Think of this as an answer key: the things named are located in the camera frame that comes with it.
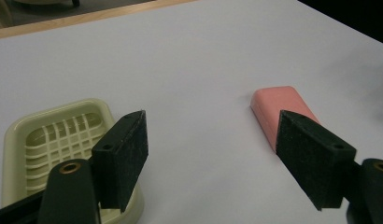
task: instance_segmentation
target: black foam pad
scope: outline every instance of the black foam pad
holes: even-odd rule
[[[281,111],[277,155],[318,210],[340,207],[356,151],[314,120]]]
[[[125,210],[148,157],[145,111],[122,117],[92,148],[101,208]]]

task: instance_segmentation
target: dark background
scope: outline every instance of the dark background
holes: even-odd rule
[[[13,23],[17,26],[76,16],[114,7],[126,7],[153,0],[80,0],[79,7],[74,7],[72,0],[51,5],[27,5],[14,0],[5,1],[13,18]]]
[[[299,0],[383,43],[383,0]]]

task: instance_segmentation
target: wooden trim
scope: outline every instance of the wooden trim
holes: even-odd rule
[[[10,37],[14,35],[26,35],[34,32],[81,24],[88,21],[98,21],[107,18],[119,17],[127,14],[133,14],[136,12],[151,10],[160,7],[169,7],[181,3],[188,3],[194,1],[197,0],[156,0],[142,4],[131,5],[128,7],[116,7],[112,9],[61,18],[52,21],[41,21],[20,26],[13,26],[0,29],[0,38]]]

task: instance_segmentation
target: wooden table edge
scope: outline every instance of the wooden table edge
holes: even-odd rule
[[[81,24],[88,21],[98,21],[112,17],[119,17],[136,12],[151,10],[160,7],[169,7],[177,4],[194,2],[197,0],[156,0],[142,4],[130,5],[127,7],[115,7],[111,9],[81,14],[77,16],[65,17],[51,21],[41,21],[25,25],[13,26],[0,29],[0,38],[26,35],[40,31],[61,28],[70,25]]]

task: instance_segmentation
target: white table surface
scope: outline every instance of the white table surface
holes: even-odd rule
[[[139,223],[346,223],[346,200],[316,211],[249,108],[282,85],[357,162],[383,159],[383,44],[295,0],[201,0],[0,39],[0,195],[7,127],[95,97],[115,119],[147,111]]]

